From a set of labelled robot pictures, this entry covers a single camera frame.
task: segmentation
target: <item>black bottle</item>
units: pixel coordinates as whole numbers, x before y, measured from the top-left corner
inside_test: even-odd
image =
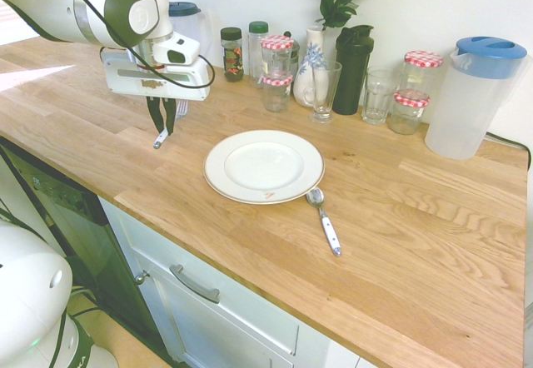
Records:
[[[333,101],[333,111],[351,115],[357,112],[374,39],[370,25],[343,28],[336,39],[336,60],[342,64],[341,78]]]

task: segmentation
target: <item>wooden countertop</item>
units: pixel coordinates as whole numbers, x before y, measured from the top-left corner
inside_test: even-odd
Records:
[[[523,367],[524,151],[484,142],[446,159],[425,128],[404,137],[360,114],[313,124],[308,109],[268,112],[260,91],[222,75],[155,150],[144,97],[108,91],[98,47],[2,46],[0,72],[0,135],[374,364]],[[320,150],[341,257],[304,197],[251,206],[206,183],[207,153],[254,129]]]

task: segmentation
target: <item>empty jar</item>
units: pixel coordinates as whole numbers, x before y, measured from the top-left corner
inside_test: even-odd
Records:
[[[291,102],[292,75],[286,78],[263,78],[263,106],[269,112],[284,112]]]
[[[398,89],[411,89],[431,95],[431,87],[443,58],[433,52],[413,50],[404,56],[404,67]]]
[[[400,135],[412,135],[418,130],[429,102],[430,98],[424,92],[399,90],[394,95],[391,115],[387,120],[389,128]]]
[[[291,75],[291,50],[294,39],[270,35],[261,40],[263,76],[286,79]]]

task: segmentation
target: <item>spoon handle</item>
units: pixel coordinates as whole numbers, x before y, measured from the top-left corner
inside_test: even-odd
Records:
[[[335,233],[335,229],[333,229],[333,225],[331,224],[329,217],[322,209],[320,209],[320,218],[322,220],[322,226],[324,227],[324,232],[326,233],[327,241],[330,244],[331,251],[333,251],[333,254],[336,256],[340,256],[342,254],[341,243],[339,242],[339,238]]]

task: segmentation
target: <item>white plate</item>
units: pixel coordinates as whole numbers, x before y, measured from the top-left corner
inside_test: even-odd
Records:
[[[324,176],[324,159],[305,139],[282,131],[249,131],[218,143],[204,173],[213,189],[232,200],[275,204],[305,195]]]

